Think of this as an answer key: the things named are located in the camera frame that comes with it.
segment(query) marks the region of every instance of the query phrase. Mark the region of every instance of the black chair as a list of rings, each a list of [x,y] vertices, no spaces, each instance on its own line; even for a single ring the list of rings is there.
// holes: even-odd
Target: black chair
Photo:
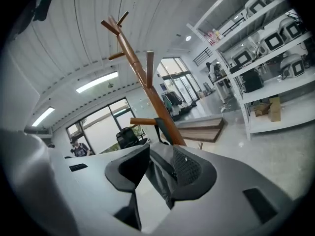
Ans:
[[[147,141],[147,138],[139,140],[134,134],[133,130],[129,127],[123,128],[116,135],[116,138],[121,149],[133,147],[136,145],[144,145]]]

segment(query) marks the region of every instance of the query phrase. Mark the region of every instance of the wall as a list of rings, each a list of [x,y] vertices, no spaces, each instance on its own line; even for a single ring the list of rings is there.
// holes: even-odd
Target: wall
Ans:
[[[194,78],[196,79],[197,83],[199,84],[200,88],[202,90],[205,90],[205,87],[203,86],[203,83],[206,82],[210,87],[214,87],[211,84],[211,81],[208,78],[208,68],[206,67],[206,62],[212,62],[214,61],[214,56],[209,57],[207,60],[203,62],[200,66],[197,66],[193,60],[207,47],[207,43],[197,40],[191,47],[191,52],[189,54],[181,55],[181,59],[187,66],[187,68],[190,70]]]
[[[38,100],[37,91],[4,51],[0,61],[0,128],[24,130]]]
[[[75,119],[72,119],[71,122],[66,123],[53,133],[52,142],[56,146],[56,149],[61,151],[64,156],[72,156],[70,153],[72,146],[69,141],[69,137],[66,132],[66,128],[74,124],[76,121],[82,119],[86,115],[93,113],[94,111],[114,102],[121,98],[127,98],[127,101],[136,117],[139,118],[156,118],[158,117],[154,108],[152,107],[149,99],[147,98],[144,90],[142,88],[136,88],[134,90],[128,91],[127,93],[121,94],[117,97],[108,99],[98,104],[97,106],[85,111],[84,113],[78,115]],[[153,126],[142,126],[144,132],[147,136],[153,141],[158,141],[155,128]]]

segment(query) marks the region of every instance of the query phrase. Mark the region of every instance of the floor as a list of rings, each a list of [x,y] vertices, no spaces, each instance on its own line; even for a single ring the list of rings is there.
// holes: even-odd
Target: floor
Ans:
[[[218,94],[215,91],[212,94],[196,101],[196,104],[197,104],[196,107],[192,108],[189,113],[181,116],[181,118],[178,121],[221,114],[220,107],[222,107],[223,105],[228,105],[225,106],[224,113],[240,109],[240,106],[233,95],[230,95],[226,99],[226,103],[222,103]]]
[[[211,111],[218,113],[214,104],[210,105],[213,109],[206,109],[212,96],[208,97],[198,101],[198,111],[192,112],[191,116],[202,116]],[[248,141],[241,110],[224,112],[224,120],[226,125],[217,142],[203,143],[204,151],[250,165],[292,199],[305,195],[315,172],[315,121],[279,131],[254,134],[252,140]],[[199,142],[186,140],[186,144],[197,148]],[[136,193],[143,232],[152,232],[167,216],[169,209],[146,177],[142,179]]]

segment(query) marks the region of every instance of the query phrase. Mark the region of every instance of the wooden coat rack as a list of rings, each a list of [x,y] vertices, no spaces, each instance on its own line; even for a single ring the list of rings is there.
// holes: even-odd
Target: wooden coat rack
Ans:
[[[112,33],[116,35],[119,45],[121,46],[123,50],[122,52],[114,54],[111,57],[109,57],[109,60],[113,60],[122,56],[127,57],[131,68],[133,69],[134,73],[138,77],[139,82],[144,92],[147,94],[149,100],[151,101],[153,107],[155,108],[158,117],[163,119],[169,131],[169,134],[173,140],[173,143],[178,144],[178,145],[186,145],[171,115],[169,114],[168,110],[166,109],[163,102],[161,101],[156,89],[152,85],[154,53],[147,52],[147,71],[145,72],[144,69],[142,68],[142,65],[138,57],[134,53],[132,47],[128,43],[126,37],[124,36],[121,30],[122,22],[126,18],[127,15],[128,15],[128,12],[126,12],[118,22],[115,21],[113,16],[108,17],[109,23],[104,20],[101,22],[103,26],[105,26],[107,29],[109,29]],[[155,125],[156,124],[154,119],[141,119],[141,118],[131,118],[130,123],[140,124],[140,125]]]

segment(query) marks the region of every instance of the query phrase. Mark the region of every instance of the metal shelving unit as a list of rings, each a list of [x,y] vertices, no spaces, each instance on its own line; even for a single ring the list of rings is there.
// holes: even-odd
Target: metal shelving unit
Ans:
[[[263,88],[250,93],[243,93],[236,81],[239,75],[256,68],[261,64],[264,64],[270,59],[284,53],[285,51],[288,51],[289,49],[295,47],[312,36],[310,32],[307,32],[285,44],[284,46],[274,50],[268,55],[255,60],[237,72],[231,74],[231,67],[227,63],[226,60],[228,59],[224,56],[224,53],[232,50],[232,48],[241,44],[246,39],[249,39],[250,42],[252,42],[253,40],[251,36],[257,33],[258,30],[262,29],[264,26],[273,22],[275,19],[292,9],[288,0],[275,0],[242,22],[219,43],[212,46],[203,35],[203,32],[207,32],[205,27],[210,25],[208,30],[211,30],[211,27],[216,29],[218,29],[219,26],[222,27],[222,22],[226,23],[233,16],[235,16],[235,14],[240,11],[240,8],[244,8],[244,4],[247,1],[248,0],[233,0],[233,3],[236,4],[235,9],[230,7],[228,8],[228,5],[231,4],[231,0],[218,0],[213,6],[211,6],[211,8],[205,13],[205,15],[197,22],[195,26],[191,26],[189,24],[187,24],[187,26],[202,41],[208,44],[210,50],[213,52],[213,55],[221,63],[222,68],[225,70],[226,75],[234,89],[235,97],[241,106],[247,138],[250,140],[252,133],[287,128],[315,119],[315,91],[281,104],[281,121],[277,122],[271,122],[268,118],[268,115],[255,117],[254,112],[251,112],[248,106],[248,103],[250,102],[283,93],[315,81],[315,67],[305,70],[304,74],[293,79],[287,78],[282,80],[281,77],[274,77],[265,81]]]

